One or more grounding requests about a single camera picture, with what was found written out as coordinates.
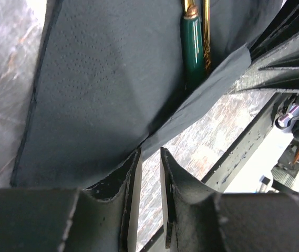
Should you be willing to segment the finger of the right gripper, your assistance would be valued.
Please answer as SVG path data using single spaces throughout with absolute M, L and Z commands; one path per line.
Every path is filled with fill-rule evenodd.
M 264 55 L 299 33 L 299 0 L 286 1 L 267 29 L 250 49 L 251 55 Z
M 299 93 L 299 32 L 252 48 L 252 64 L 227 92 Z

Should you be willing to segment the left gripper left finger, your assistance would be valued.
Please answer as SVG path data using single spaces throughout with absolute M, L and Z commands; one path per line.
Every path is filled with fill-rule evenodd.
M 0 188 L 0 251 L 135 251 L 141 150 L 88 189 Z

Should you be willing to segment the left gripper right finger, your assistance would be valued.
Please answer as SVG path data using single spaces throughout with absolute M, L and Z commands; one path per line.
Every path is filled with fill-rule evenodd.
M 299 193 L 222 194 L 160 150 L 170 251 L 299 251 Z

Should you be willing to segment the black paper napkin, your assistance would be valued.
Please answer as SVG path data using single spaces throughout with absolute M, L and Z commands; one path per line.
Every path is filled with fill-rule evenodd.
M 281 1 L 212 1 L 213 71 L 185 89 L 180 1 L 57 1 L 13 187 L 87 188 L 203 117 L 251 64 Z

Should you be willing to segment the gold fork green handle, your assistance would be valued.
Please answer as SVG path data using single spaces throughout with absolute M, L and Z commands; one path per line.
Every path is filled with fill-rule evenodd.
M 195 1 L 183 1 L 181 43 L 185 73 L 185 86 L 191 91 L 205 77 L 202 27 L 199 9 Z

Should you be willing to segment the gold spoon green handle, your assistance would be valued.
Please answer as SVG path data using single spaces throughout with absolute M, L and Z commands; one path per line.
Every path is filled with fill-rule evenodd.
M 210 0 L 203 0 L 203 58 L 207 74 L 211 72 Z

